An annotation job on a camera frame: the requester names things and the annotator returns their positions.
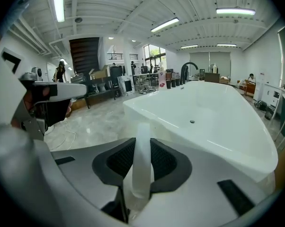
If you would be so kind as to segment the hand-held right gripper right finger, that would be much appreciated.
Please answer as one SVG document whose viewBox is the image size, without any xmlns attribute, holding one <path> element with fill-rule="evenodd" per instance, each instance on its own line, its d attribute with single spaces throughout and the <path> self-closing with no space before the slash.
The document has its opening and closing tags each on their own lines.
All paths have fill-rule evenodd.
<svg viewBox="0 0 285 227">
<path fill-rule="evenodd" d="M 135 227 L 250 227 L 275 200 L 214 154 L 157 139 L 151 150 L 155 180 Z"/>
</svg>

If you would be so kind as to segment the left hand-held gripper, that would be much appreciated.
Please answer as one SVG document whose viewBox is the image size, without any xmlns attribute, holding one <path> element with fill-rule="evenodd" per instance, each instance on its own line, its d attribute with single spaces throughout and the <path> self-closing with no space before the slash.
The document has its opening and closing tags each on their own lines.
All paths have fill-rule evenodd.
<svg viewBox="0 0 285 227">
<path fill-rule="evenodd" d="M 17 78 L 0 57 L 0 131 L 11 130 L 10 123 L 16 119 L 32 139 L 43 141 L 46 126 L 64 120 L 72 98 L 86 95 L 83 84 L 34 81 L 33 73 Z M 23 97 L 28 90 L 33 94 L 34 110 L 28 112 Z"/>
</svg>

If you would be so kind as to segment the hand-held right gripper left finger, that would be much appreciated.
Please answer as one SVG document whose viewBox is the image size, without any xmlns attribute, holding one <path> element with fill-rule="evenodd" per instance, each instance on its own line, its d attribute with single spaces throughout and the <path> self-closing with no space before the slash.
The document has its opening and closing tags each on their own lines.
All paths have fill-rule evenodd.
<svg viewBox="0 0 285 227">
<path fill-rule="evenodd" d="M 74 150 L 52 156 L 72 187 L 98 210 L 127 223 L 123 181 L 133 165 L 135 138 Z"/>
</svg>

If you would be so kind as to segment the person's left hand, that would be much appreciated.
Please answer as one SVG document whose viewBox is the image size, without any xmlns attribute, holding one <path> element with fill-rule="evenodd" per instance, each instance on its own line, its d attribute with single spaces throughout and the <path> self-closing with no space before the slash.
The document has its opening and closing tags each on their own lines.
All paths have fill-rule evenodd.
<svg viewBox="0 0 285 227">
<path fill-rule="evenodd" d="M 28 112 L 32 112 L 34 110 L 34 102 L 31 90 L 28 90 L 23 97 L 25 108 Z"/>
</svg>

